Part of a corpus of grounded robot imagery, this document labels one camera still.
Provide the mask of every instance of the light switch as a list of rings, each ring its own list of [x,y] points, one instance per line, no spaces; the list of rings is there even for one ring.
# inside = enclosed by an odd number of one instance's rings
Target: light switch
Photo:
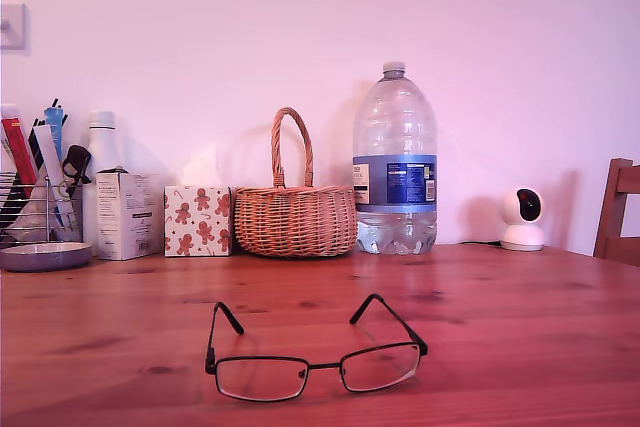
[[[2,4],[0,7],[0,48],[22,50],[26,39],[26,6]]]

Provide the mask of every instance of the bottle cap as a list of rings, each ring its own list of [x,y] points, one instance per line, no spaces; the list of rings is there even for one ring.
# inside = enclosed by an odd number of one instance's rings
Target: bottle cap
[[[89,128],[116,128],[116,114],[109,111],[93,111],[89,113]]]
[[[382,73],[384,74],[391,70],[401,70],[404,72],[404,62],[385,62],[382,66]]]

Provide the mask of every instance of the bottle label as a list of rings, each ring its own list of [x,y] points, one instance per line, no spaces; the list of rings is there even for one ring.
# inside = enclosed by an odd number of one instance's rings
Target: bottle label
[[[435,155],[354,157],[358,212],[435,212],[436,163]]]

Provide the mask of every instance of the eyeglasses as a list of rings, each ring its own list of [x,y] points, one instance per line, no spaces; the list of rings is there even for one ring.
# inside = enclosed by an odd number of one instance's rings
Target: eyeglasses
[[[342,384],[350,392],[373,392],[399,384],[413,377],[420,365],[420,357],[427,355],[427,344],[378,294],[371,294],[365,299],[349,320],[352,325],[358,322],[374,299],[402,324],[411,341],[359,350],[345,355],[340,362],[329,364],[311,364],[298,357],[272,355],[224,357],[216,361],[213,328],[218,310],[222,310],[237,334],[244,334],[244,328],[229,308],[218,302],[213,308],[204,370],[216,377],[216,386],[221,394],[255,402],[277,402],[298,397],[307,384],[309,371],[318,369],[340,369]]]

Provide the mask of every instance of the cardboard box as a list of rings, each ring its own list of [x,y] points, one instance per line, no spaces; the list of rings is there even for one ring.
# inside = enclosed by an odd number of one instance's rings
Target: cardboard box
[[[229,187],[165,187],[164,255],[230,255],[231,211]]]
[[[98,257],[128,260],[162,250],[162,194],[153,176],[96,175]]]

